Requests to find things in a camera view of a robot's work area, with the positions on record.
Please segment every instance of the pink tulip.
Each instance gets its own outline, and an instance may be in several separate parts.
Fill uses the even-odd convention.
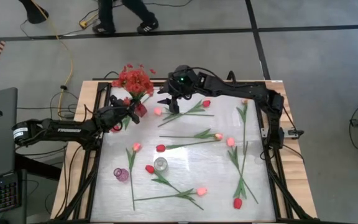
[[[132,147],[132,149],[137,152],[142,148],[142,145],[140,145],[139,143],[135,143],[134,146]]]
[[[206,187],[200,187],[199,189],[197,189],[197,194],[198,196],[203,196],[204,194],[207,193],[207,188]]]
[[[227,146],[234,146],[234,138],[228,138],[227,139]]]
[[[161,108],[155,108],[155,109],[154,109],[154,113],[155,113],[156,115],[160,116],[160,115],[162,114]]]
[[[215,134],[215,139],[216,140],[222,140],[223,139],[223,134],[219,134],[219,133]]]

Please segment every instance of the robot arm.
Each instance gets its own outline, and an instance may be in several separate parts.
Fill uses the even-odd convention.
[[[18,146],[30,146],[39,141],[76,141],[85,150],[95,150],[100,144],[98,136],[108,133],[126,116],[139,123],[139,117],[134,114],[138,102],[131,101],[128,106],[115,96],[110,97],[110,102],[111,106],[97,110],[91,119],[83,122],[30,119],[17,123],[12,128],[14,141]]]
[[[276,91],[268,90],[264,82],[225,83],[217,76],[202,72],[196,74],[193,69],[187,65],[181,65],[173,73],[170,73],[168,80],[158,93],[168,93],[172,96],[172,99],[167,98],[159,101],[159,103],[169,105],[171,113],[177,114],[179,113],[177,99],[190,100],[194,93],[213,97],[226,95],[252,99],[268,117],[267,145],[278,149],[282,148],[284,132],[280,127],[280,117],[284,104],[283,96]]]

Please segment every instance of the wooden table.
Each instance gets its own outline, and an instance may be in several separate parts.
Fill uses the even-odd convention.
[[[88,108],[93,108],[95,104],[95,98],[97,93],[97,86],[99,82],[105,81],[85,81],[83,82],[80,97],[78,100],[78,106],[76,109],[75,120],[82,121],[85,116],[85,107],[86,105]],[[284,84],[282,81],[265,81],[267,88],[271,90],[275,90],[276,92],[280,93],[285,98],[285,108],[287,109],[289,115],[291,116],[291,109],[287,100],[287,95],[285,93]],[[87,113],[87,119],[91,117],[92,114]],[[288,117],[283,113],[281,117],[281,126],[283,128],[290,129],[292,127],[290,120]],[[291,140],[286,139],[284,140],[284,144],[291,147],[292,149],[298,151],[300,153],[300,147],[298,144],[298,140]],[[62,174],[60,176],[60,181],[58,185],[58,189],[56,192],[55,202],[52,209],[51,218],[55,218],[57,212],[59,211],[60,207],[62,206],[63,199],[65,196],[65,179],[64,173],[68,176],[69,171],[69,164],[71,160],[74,159],[73,165],[71,168],[71,178],[70,178],[70,189],[68,191],[68,201],[70,202],[71,199],[74,197],[78,190],[78,185],[80,182],[80,175],[82,170],[82,165],[84,161],[84,150],[79,150],[76,153],[76,156],[73,158],[73,155],[78,148],[79,144],[76,142],[70,142],[67,147],[67,153],[65,158],[66,169],[62,169]],[[285,178],[287,180],[287,187],[291,194],[294,196],[295,200],[303,207],[306,213],[311,215],[312,217],[316,217],[316,210],[314,208],[313,198],[311,196],[310,187],[308,178],[306,176],[305,167],[302,163],[301,158],[296,155],[294,152],[287,148],[283,148],[280,150],[283,170],[285,173]],[[91,170],[91,166],[93,165],[93,159],[91,159],[88,167],[88,171]],[[286,218],[285,215],[285,206],[283,202],[283,197],[280,190],[277,189],[278,194],[278,204],[281,211],[281,217]],[[86,211],[86,204],[88,202],[88,191],[85,192],[82,203],[81,203],[81,210],[80,210],[80,218],[85,217]]]

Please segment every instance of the black pants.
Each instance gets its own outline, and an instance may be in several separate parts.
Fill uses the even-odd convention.
[[[154,21],[154,13],[147,10],[141,0],[122,0],[122,4],[130,9],[145,23]],[[99,0],[99,20],[105,29],[113,29],[112,21],[112,0]]]

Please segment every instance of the metal bracket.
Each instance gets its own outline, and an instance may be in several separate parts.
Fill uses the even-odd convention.
[[[262,135],[262,138],[267,137],[268,131],[269,131],[268,128],[261,128],[260,129],[260,134]],[[294,129],[285,129],[285,128],[283,128],[283,131],[284,131],[284,138],[292,138],[292,139],[298,139],[299,138],[299,134]]]

